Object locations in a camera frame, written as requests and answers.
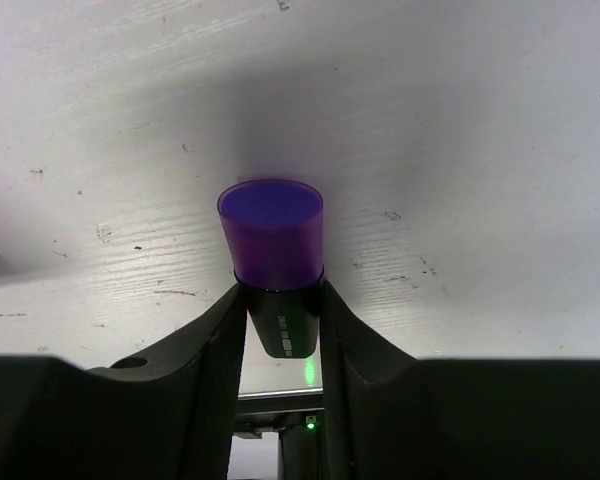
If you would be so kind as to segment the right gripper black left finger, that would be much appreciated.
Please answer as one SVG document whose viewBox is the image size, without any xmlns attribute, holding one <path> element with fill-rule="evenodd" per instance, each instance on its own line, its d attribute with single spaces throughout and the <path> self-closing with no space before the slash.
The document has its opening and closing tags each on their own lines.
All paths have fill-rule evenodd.
<svg viewBox="0 0 600 480">
<path fill-rule="evenodd" d="M 102 479 L 223 479 L 246 335 L 232 286 L 199 318 L 108 368 L 98 392 L 106 421 Z"/>
</svg>

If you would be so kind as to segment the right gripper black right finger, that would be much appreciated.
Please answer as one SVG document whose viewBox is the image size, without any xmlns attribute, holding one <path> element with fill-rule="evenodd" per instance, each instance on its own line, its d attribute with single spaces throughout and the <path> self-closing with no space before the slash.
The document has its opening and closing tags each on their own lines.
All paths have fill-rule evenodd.
<svg viewBox="0 0 600 480">
<path fill-rule="evenodd" d="M 420 477 L 416 360 L 323 285 L 320 350 L 326 458 L 332 479 Z"/>
</svg>

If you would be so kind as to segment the purple cap black highlighter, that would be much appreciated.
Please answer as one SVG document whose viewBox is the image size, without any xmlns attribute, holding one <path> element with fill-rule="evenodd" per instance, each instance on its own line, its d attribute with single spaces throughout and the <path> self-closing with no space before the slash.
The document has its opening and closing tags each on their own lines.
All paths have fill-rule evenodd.
<svg viewBox="0 0 600 480">
<path fill-rule="evenodd" d="M 324 278 L 323 198 L 293 180 L 235 184 L 217 211 L 244 302 L 265 352 L 304 359 L 318 341 Z"/>
</svg>

